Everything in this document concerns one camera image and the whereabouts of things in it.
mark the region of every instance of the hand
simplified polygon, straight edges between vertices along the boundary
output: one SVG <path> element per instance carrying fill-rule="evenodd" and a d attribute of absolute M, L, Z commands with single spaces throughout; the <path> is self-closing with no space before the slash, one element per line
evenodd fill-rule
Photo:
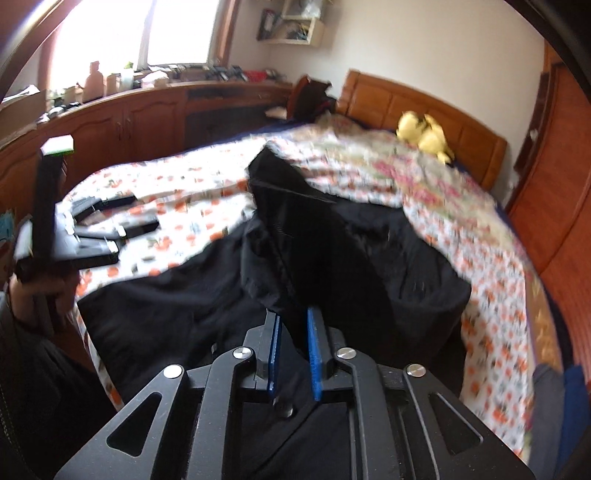
<path fill-rule="evenodd" d="M 30 283 L 21 283 L 16 275 L 10 279 L 10 302 L 12 314 L 16 319 L 25 323 L 30 328 L 37 328 L 37 314 L 33 303 L 35 295 L 55 295 L 56 310 L 60 317 L 65 315 L 74 306 L 76 287 L 80 283 L 80 274 L 75 271 L 66 278 L 41 277 Z"/>

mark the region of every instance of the stuffed toy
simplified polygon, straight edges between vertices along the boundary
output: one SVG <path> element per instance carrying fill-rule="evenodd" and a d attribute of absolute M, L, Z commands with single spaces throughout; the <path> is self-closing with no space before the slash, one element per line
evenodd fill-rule
<path fill-rule="evenodd" d="M 435 155 L 442 163 L 451 163 L 453 152 L 447 146 L 443 128 L 431 115 L 405 112 L 398 122 L 396 135 L 419 150 Z"/>

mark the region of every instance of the metal screw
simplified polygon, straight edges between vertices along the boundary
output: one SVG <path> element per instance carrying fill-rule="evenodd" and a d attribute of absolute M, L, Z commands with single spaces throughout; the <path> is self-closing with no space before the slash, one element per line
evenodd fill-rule
<path fill-rule="evenodd" d="M 356 355 L 357 355 L 357 352 L 348 346 L 344 346 L 343 348 L 339 348 L 336 351 L 336 356 L 338 356 L 339 358 L 342 358 L 344 360 L 351 360 L 352 358 L 355 358 Z"/>
<path fill-rule="evenodd" d="M 166 378 L 177 378 L 183 374 L 183 367 L 180 365 L 169 365 L 164 369 L 164 376 Z"/>
<path fill-rule="evenodd" d="M 427 373 L 427 369 L 419 364 L 412 364 L 407 366 L 407 374 L 411 377 L 421 378 Z"/>
<path fill-rule="evenodd" d="M 252 350 L 250 350 L 247 346 L 239 346 L 234 350 L 233 355 L 234 358 L 246 360 L 252 355 Z"/>
<path fill-rule="evenodd" d="M 273 408 L 282 419 L 289 419 L 294 414 L 294 406 L 289 400 L 283 400 L 281 396 L 273 399 Z"/>

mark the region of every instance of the cabinet door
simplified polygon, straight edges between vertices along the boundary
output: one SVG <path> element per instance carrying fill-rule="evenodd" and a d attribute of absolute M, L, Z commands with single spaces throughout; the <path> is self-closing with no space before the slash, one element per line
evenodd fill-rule
<path fill-rule="evenodd" d="M 15 223 L 33 211 L 39 148 L 44 139 L 35 133 L 30 137 L 0 152 L 0 214 L 11 210 Z"/>
<path fill-rule="evenodd" d="M 67 157 L 66 191 L 97 170 L 128 161 L 122 111 L 121 105 L 106 103 L 64 118 L 58 134 L 74 138 L 74 153 Z"/>
<path fill-rule="evenodd" d="M 138 95 L 127 107 L 124 133 L 131 161 L 154 160 L 179 153 L 184 141 L 183 93 Z"/>

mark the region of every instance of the person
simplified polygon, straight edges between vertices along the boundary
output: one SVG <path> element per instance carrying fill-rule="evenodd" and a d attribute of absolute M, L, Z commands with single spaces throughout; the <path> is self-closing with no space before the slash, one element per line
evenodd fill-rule
<path fill-rule="evenodd" d="M 0 292 L 2 479 L 53 478 L 115 414 L 98 377 L 40 329 L 37 299 L 55 298 L 65 322 L 79 280 L 72 272 L 23 284 L 13 275 Z"/>

